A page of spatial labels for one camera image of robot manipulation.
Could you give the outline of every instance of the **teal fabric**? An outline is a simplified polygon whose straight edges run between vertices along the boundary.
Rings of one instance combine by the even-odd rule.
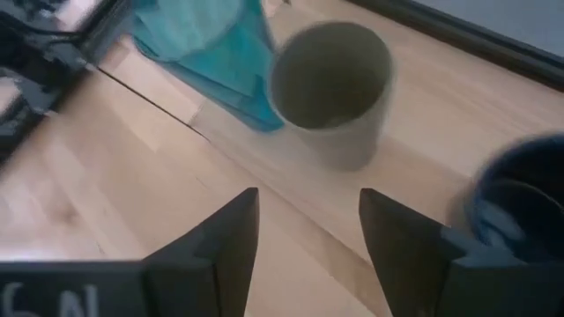
[[[252,129],[281,128],[264,91],[273,45],[260,0],[202,3],[134,0],[137,48]]]

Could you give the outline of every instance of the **beige cup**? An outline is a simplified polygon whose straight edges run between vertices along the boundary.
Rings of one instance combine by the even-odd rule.
[[[393,79],[385,43],[364,26],[322,23],[282,48],[271,72],[274,110],[328,166],[356,170],[374,156]]]

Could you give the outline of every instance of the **dark blue cup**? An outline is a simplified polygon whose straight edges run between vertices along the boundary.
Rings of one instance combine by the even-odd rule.
[[[525,262],[564,260],[564,134],[542,136],[494,159],[465,206],[483,243]]]

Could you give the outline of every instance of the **light wood floor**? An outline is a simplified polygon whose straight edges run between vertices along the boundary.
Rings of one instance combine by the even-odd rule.
[[[338,0],[271,5],[278,42],[333,18],[371,27],[390,45],[397,89],[367,168],[334,172],[285,129],[248,130],[124,36],[102,69],[202,136],[93,73],[0,173],[0,256],[143,257],[253,186],[261,231],[250,315],[387,316],[361,238],[359,189],[453,224],[456,199],[494,153],[564,127],[562,93],[373,13]]]

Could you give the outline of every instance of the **cup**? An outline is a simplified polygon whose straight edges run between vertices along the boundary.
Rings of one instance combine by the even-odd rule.
[[[525,262],[564,260],[564,135],[520,143],[494,159],[465,211],[476,237]]]
[[[374,156],[393,65],[372,30],[349,22],[306,29],[278,53],[271,105],[328,166],[356,170]]]

